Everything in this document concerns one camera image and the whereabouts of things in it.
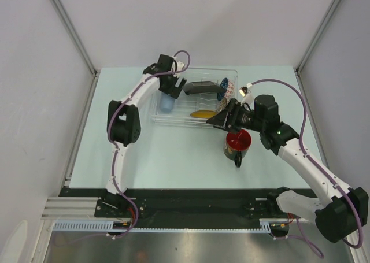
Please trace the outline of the dark green red-rimmed mug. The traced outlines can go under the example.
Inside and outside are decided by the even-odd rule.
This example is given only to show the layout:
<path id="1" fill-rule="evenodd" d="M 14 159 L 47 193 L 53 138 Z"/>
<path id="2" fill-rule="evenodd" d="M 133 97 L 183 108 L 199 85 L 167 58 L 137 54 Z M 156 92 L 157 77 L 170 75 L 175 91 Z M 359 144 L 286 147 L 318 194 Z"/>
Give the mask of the dark green red-rimmed mug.
<path id="1" fill-rule="evenodd" d="M 242 129 L 237 133 L 228 132 L 225 137 L 224 155 L 234 162 L 237 168 L 242 165 L 242 160 L 252 144 L 251 135 Z"/>

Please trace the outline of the blue patterned bowl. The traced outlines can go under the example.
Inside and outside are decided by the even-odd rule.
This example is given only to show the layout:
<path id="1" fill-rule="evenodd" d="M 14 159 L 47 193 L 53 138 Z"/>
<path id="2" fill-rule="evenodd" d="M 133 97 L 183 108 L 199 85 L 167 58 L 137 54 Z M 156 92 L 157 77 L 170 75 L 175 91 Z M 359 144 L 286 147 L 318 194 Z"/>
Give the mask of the blue patterned bowl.
<path id="1" fill-rule="evenodd" d="M 229 78 L 224 78 L 221 83 L 220 87 L 225 90 L 223 93 L 218 93 L 217 100 L 220 102 L 223 98 L 226 98 L 227 101 L 229 101 L 231 98 L 234 97 L 235 93 L 235 87 L 234 82 L 230 80 Z"/>

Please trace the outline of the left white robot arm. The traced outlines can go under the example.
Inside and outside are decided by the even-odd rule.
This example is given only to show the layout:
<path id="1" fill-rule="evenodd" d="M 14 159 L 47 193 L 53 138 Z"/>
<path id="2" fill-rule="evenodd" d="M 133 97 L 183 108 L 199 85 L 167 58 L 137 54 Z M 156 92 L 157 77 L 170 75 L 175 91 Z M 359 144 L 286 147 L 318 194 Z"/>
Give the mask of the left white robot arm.
<path id="1" fill-rule="evenodd" d="M 161 54 L 158 61 L 147 66 L 139 82 L 122 99 L 112 100 L 108 105 L 107 138 L 113 145 L 113 158 L 106 190 L 113 197 L 107 209 L 114 216 L 120 217 L 127 212 L 128 205 L 138 207 L 132 199 L 125 195 L 123 166 L 130 145 L 137 142 L 141 133 L 139 111 L 147 100 L 156 92 L 160 92 L 169 104 L 174 105 L 187 84 L 180 74 L 186 72 L 191 64 L 190 53 L 179 50 L 174 55 Z"/>

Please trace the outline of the black square floral plate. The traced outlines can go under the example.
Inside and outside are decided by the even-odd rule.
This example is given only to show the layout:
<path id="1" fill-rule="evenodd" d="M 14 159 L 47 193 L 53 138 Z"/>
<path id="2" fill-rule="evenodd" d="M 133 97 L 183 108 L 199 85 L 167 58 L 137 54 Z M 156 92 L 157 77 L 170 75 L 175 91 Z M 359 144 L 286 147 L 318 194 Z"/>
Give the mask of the black square floral plate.
<path id="1" fill-rule="evenodd" d="M 183 91 L 187 95 L 204 93 L 225 93 L 225 89 L 223 89 L 219 84 L 212 81 L 197 81 L 186 83 L 183 87 Z"/>

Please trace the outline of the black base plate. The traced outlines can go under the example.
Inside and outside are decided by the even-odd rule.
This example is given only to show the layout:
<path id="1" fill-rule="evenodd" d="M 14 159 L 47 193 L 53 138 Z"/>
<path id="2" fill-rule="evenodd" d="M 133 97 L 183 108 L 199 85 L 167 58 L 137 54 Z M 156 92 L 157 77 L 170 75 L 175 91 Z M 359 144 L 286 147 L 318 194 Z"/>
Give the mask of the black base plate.
<path id="1" fill-rule="evenodd" d="M 247 229 L 258 228 L 262 220 L 281 220 L 284 225 L 297 215 L 281 211 L 275 198 L 282 190 L 313 198 L 304 188 L 252 189 L 128 189 L 125 192 L 136 210 L 118 195 L 102 188 L 64 187 L 59 197 L 98 198 L 94 217 L 112 219 L 115 228 L 134 225 L 141 229 Z"/>

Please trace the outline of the brown white patterned bowl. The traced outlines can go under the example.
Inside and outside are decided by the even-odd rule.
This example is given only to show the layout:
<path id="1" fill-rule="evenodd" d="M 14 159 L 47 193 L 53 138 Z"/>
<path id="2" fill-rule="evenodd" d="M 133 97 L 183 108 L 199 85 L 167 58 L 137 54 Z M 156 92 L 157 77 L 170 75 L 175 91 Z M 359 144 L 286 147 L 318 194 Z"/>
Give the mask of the brown white patterned bowl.
<path id="1" fill-rule="evenodd" d="M 229 103 L 230 99 L 229 98 L 226 98 L 224 97 L 220 102 L 219 104 L 217 105 L 217 112 L 220 113 L 222 110 L 224 110 L 228 103 Z"/>

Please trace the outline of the light blue cup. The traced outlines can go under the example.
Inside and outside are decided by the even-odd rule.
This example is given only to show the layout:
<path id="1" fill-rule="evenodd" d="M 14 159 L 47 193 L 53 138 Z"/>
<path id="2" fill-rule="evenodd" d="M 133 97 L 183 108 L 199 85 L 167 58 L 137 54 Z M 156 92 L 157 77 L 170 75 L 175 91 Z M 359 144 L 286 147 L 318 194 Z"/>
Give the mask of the light blue cup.
<path id="1" fill-rule="evenodd" d="M 176 99 L 171 97 L 170 95 L 161 94 L 160 98 L 160 111 L 163 113 L 170 113 L 173 110 L 174 104 L 175 104 Z"/>

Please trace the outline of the yellow round patterned plate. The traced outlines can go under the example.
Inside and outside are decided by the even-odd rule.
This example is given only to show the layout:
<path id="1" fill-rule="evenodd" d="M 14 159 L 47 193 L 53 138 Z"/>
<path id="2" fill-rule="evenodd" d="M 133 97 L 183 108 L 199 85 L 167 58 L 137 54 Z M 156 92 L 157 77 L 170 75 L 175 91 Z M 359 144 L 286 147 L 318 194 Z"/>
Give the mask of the yellow round patterned plate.
<path id="1" fill-rule="evenodd" d="M 190 113 L 190 116 L 193 118 L 202 118 L 202 119 L 210 119 L 217 114 L 216 111 L 213 110 L 197 110 Z"/>

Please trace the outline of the aluminium frame rail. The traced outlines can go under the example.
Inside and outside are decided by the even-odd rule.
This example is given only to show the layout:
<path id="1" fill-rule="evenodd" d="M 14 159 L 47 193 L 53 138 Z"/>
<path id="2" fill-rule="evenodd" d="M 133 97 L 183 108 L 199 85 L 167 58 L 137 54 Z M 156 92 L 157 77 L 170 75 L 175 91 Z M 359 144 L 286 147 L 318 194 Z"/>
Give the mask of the aluminium frame rail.
<path id="1" fill-rule="evenodd" d="M 50 197 L 42 213 L 42 220 L 93 219 L 98 198 Z"/>

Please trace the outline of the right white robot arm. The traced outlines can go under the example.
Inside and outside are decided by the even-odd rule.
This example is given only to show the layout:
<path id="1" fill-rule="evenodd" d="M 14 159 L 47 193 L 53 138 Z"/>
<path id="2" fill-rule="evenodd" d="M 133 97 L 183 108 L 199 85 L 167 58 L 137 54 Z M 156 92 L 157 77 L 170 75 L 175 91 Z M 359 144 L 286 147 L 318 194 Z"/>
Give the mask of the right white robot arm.
<path id="1" fill-rule="evenodd" d="M 363 227 L 368 220 L 369 195 L 362 188 L 345 183 L 312 156 L 299 135 L 280 119 L 279 107 L 272 95 L 259 95 L 254 108 L 232 98 L 226 107 L 226 129 L 229 132 L 258 132 L 263 146 L 289 164 L 316 194 L 312 198 L 282 190 L 267 202 L 267 212 L 281 217 L 286 211 L 315 223 L 330 242 L 345 240 L 354 232 L 358 242 L 349 246 L 358 249 L 364 242 Z"/>

